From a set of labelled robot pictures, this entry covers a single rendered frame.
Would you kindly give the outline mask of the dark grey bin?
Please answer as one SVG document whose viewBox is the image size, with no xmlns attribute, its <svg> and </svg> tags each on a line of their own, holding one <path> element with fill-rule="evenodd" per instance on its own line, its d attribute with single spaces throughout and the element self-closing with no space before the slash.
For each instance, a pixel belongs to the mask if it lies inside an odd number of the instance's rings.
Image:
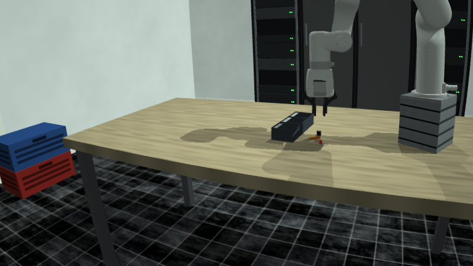
<svg viewBox="0 0 473 266">
<path fill-rule="evenodd" d="M 312 125 L 313 113 L 295 111 L 271 127 L 271 140 L 293 143 Z"/>
</svg>

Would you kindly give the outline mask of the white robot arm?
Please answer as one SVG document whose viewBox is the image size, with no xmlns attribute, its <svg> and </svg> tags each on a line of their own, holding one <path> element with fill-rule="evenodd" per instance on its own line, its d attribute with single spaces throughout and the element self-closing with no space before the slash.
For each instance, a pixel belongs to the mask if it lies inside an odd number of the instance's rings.
<svg viewBox="0 0 473 266">
<path fill-rule="evenodd" d="M 448 96 L 457 85 L 444 82 L 445 32 L 452 16 L 448 0 L 413 0 L 416 13 L 417 63 L 416 90 L 412 95 L 427 98 Z M 310 69 L 334 67 L 330 51 L 346 52 L 352 46 L 352 25 L 360 0 L 335 0 L 331 32 L 313 31 L 309 34 Z"/>
</svg>

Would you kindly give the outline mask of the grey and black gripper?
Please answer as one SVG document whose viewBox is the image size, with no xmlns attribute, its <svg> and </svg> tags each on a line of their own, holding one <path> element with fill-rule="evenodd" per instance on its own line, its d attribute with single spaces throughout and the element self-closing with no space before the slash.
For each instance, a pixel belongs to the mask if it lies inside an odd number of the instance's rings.
<svg viewBox="0 0 473 266">
<path fill-rule="evenodd" d="M 326 81 L 326 91 L 327 91 L 326 96 L 313 96 L 313 81 L 314 80 Z M 310 97 L 312 97 L 312 99 Z M 306 90 L 302 98 L 308 100 L 312 104 L 312 113 L 314 113 L 314 116 L 316 116 L 316 104 L 315 104 L 316 97 L 324 97 L 325 102 L 323 104 L 323 116 L 325 116 L 325 113 L 327 113 L 327 105 L 332 100 L 337 98 L 337 95 L 334 91 L 334 80 L 333 80 L 332 69 L 326 69 L 326 70 L 308 69 L 307 70 Z"/>
</svg>

